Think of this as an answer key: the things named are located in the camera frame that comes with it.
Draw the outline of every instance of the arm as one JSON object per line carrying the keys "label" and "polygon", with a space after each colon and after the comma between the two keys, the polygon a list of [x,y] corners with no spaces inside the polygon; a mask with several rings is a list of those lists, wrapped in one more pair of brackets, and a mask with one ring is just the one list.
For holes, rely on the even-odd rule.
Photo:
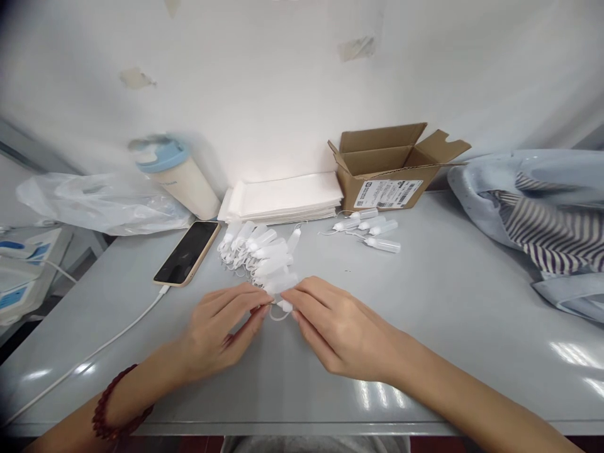
{"label": "arm", "polygon": [[537,415],[384,321],[317,277],[282,294],[327,371],[397,387],[446,418],[487,452],[580,452]]}
{"label": "arm", "polygon": [[[229,331],[251,309],[272,298],[249,283],[206,294],[195,307],[187,330],[160,347],[115,387],[107,405],[107,423],[120,427],[178,387],[236,364],[268,313],[254,311],[235,334]],[[92,418],[100,394],[34,441],[26,452],[106,452],[113,443],[95,437]]]}

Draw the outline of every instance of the smartphone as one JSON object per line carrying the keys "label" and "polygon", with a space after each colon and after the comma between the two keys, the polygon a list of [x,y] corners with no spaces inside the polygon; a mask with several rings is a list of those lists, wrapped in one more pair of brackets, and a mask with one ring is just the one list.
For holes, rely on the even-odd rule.
{"label": "smartphone", "polygon": [[161,269],[153,277],[153,283],[169,286],[187,286],[214,239],[220,224],[212,221],[194,222],[182,237]]}

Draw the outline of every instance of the phone case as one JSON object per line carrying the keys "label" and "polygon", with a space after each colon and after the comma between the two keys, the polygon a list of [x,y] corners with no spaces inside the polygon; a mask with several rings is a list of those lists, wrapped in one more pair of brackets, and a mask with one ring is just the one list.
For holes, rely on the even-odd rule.
{"label": "phone case", "polygon": [[[183,286],[187,286],[191,282],[191,280],[193,279],[193,276],[195,275],[195,272],[197,272],[197,269],[199,269],[199,266],[201,265],[201,262],[206,257],[206,254],[208,253],[210,247],[214,243],[214,239],[216,239],[216,236],[218,235],[218,232],[220,231],[220,228],[221,228],[221,225],[218,222],[208,221],[208,220],[199,220],[199,221],[193,222],[191,224],[191,226],[189,227],[189,230],[191,229],[191,227],[193,227],[193,225],[195,225],[196,223],[199,223],[199,222],[201,222],[201,223],[215,223],[216,225],[218,225],[218,227],[216,228],[216,230],[214,230],[214,233],[212,234],[212,236],[210,236],[210,239],[208,239],[208,243],[206,244],[206,246],[203,248],[203,250],[199,254],[199,257],[197,258],[197,261],[195,262],[195,265],[193,265],[193,268],[191,269],[191,272],[189,272],[189,275],[187,275],[187,278],[185,278],[184,282],[182,282],[182,283],[166,283],[166,282],[160,282],[160,281],[157,281],[157,280],[153,280],[153,283],[160,284],[160,285],[175,286],[177,288],[182,288]],[[168,257],[170,255],[172,255],[172,253],[174,253],[174,251],[176,250],[176,247],[174,247],[172,249],[172,252],[170,252],[170,254],[168,255]]]}

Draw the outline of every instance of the person's left hand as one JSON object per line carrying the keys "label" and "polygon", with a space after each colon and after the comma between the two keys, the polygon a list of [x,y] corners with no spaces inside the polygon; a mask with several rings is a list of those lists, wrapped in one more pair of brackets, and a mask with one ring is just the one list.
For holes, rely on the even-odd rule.
{"label": "person's left hand", "polygon": [[[235,365],[260,330],[272,301],[263,289],[249,283],[206,294],[174,343],[182,381],[197,381]],[[252,316],[231,335],[229,331],[250,310]]]}

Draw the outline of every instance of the hand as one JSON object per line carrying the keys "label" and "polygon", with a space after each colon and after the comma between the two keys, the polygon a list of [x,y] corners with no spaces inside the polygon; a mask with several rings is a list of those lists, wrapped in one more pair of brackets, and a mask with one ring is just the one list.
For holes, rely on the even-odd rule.
{"label": "hand", "polygon": [[[203,379],[235,365],[259,332],[272,301],[263,289],[249,283],[206,294],[174,345],[182,381]],[[252,316],[231,335],[229,331],[250,310]]]}
{"label": "hand", "polygon": [[388,383],[412,338],[343,289],[318,277],[281,295],[304,339],[331,373]]}

